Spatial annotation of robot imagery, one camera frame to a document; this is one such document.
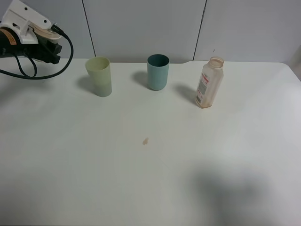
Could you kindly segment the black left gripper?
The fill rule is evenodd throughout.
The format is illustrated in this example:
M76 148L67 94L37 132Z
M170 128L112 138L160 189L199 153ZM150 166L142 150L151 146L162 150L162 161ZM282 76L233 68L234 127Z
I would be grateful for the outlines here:
M57 64L62 46L49 40L39 44L22 44L18 35L8 27L0 28L0 57L30 57L44 63Z

